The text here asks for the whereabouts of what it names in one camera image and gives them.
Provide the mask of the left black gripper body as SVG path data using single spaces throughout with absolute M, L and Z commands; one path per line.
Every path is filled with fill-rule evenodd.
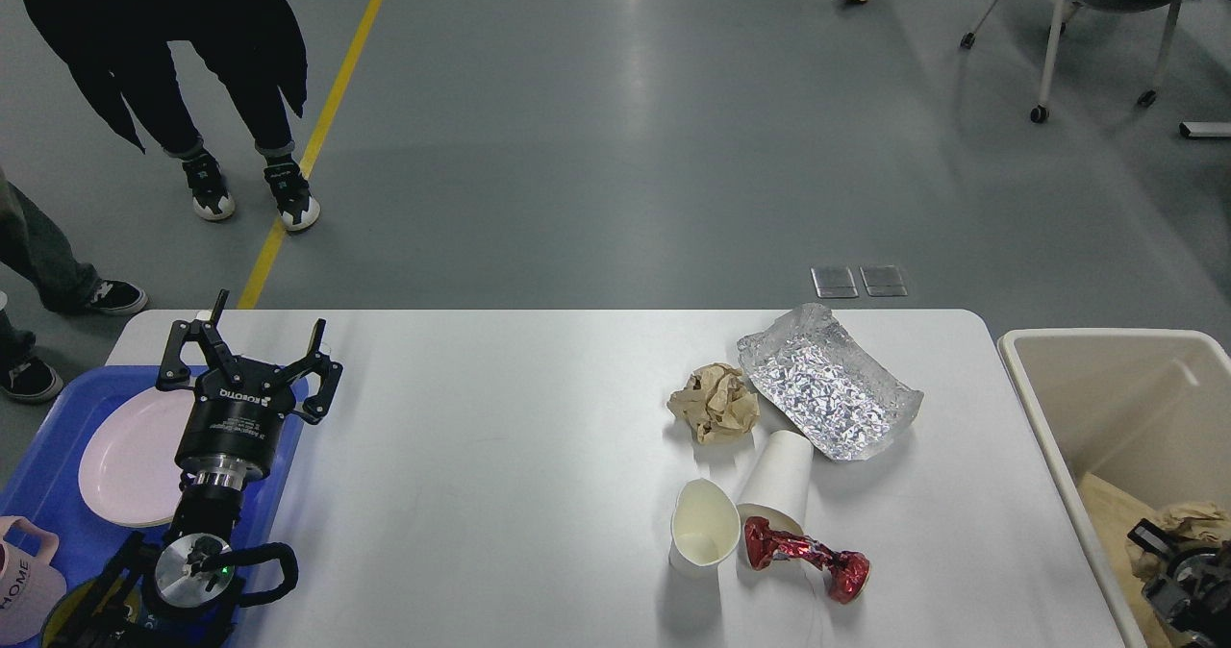
M 267 477 L 295 407 L 293 384 L 286 368 L 254 358 L 238 358 L 235 370 L 208 367 L 196 379 L 175 464 L 194 485 L 244 490 Z

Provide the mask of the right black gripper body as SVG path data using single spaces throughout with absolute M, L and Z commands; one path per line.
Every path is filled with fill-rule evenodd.
M 1230 646 L 1229 546 L 1188 545 L 1165 554 L 1144 600 L 1183 647 Z

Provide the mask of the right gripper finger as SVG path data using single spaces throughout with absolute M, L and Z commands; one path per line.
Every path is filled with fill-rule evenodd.
M 1149 556 L 1166 559 L 1174 553 L 1174 542 L 1169 535 L 1147 517 L 1140 517 L 1129 531 L 1128 538 Z

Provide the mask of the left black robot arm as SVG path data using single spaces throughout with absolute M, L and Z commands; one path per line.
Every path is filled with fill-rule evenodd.
M 180 498 L 158 543 L 130 533 L 101 573 L 53 609 L 44 647 L 222 647 L 238 612 L 278 601 L 299 579 L 283 542 L 234 540 L 247 485 L 275 469 L 291 416 L 316 425 L 343 368 L 323 347 L 316 320 L 303 358 L 273 363 L 233 354 L 219 330 L 228 290 L 203 319 L 167 331 L 155 388 L 190 392 L 174 455 Z

